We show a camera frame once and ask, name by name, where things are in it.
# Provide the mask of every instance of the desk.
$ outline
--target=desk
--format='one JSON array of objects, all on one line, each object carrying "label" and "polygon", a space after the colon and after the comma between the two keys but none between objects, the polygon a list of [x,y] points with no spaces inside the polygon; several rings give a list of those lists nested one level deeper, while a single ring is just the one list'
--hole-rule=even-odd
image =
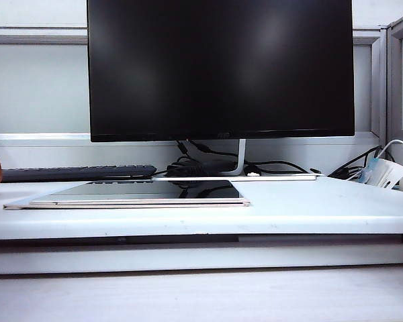
[{"label": "desk", "polygon": [[399,191],[319,178],[237,182],[247,208],[2,210],[76,184],[0,184],[0,243],[211,234],[236,241],[0,247],[0,274],[84,272],[0,276],[0,321],[403,321],[403,266],[266,268],[403,263]]},{"label": "desk", "polygon": [[[403,193],[325,177],[235,182],[250,207],[2,209],[16,199],[77,184],[0,184],[0,241],[71,238],[73,243],[0,248],[0,274],[403,263],[397,236],[403,233]],[[127,243],[134,236],[168,235],[234,239]],[[115,243],[78,244],[82,237],[111,236],[118,238]]]},{"label": "desk", "polygon": [[82,182],[0,184],[0,240],[141,235],[403,233],[403,192],[320,177],[235,182],[250,207],[5,211]]}]

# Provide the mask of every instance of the monitor stand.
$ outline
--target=monitor stand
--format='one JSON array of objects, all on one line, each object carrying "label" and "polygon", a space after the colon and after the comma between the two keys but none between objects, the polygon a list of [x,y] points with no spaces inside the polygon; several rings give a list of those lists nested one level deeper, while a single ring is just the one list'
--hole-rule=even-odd
[{"label": "monitor stand", "polygon": [[236,169],[233,171],[226,171],[226,172],[221,172],[220,174],[223,176],[238,176],[239,174],[242,173],[243,171],[243,166],[244,166],[244,152],[245,148],[247,145],[247,140],[246,139],[239,139],[239,151],[237,152],[237,166]]}]

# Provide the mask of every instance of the black keyboard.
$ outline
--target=black keyboard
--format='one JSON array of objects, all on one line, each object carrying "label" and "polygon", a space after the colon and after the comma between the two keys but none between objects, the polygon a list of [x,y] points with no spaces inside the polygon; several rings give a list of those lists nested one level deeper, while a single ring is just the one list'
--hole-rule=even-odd
[{"label": "black keyboard", "polygon": [[152,176],[155,171],[156,168],[150,165],[5,169],[1,182],[88,181],[117,177],[146,178]]}]

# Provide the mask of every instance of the laptop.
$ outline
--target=laptop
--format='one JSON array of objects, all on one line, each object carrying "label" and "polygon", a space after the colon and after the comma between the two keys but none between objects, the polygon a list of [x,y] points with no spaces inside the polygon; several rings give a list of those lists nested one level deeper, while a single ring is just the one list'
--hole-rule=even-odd
[{"label": "laptop", "polygon": [[103,180],[93,181],[5,209],[95,209],[248,206],[227,180]]}]

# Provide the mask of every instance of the black monitor screen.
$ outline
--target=black monitor screen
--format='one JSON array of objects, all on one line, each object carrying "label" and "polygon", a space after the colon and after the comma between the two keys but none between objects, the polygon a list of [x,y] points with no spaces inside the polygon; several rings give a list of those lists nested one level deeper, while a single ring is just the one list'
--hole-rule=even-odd
[{"label": "black monitor screen", "polygon": [[88,0],[91,140],[351,136],[351,0]]}]

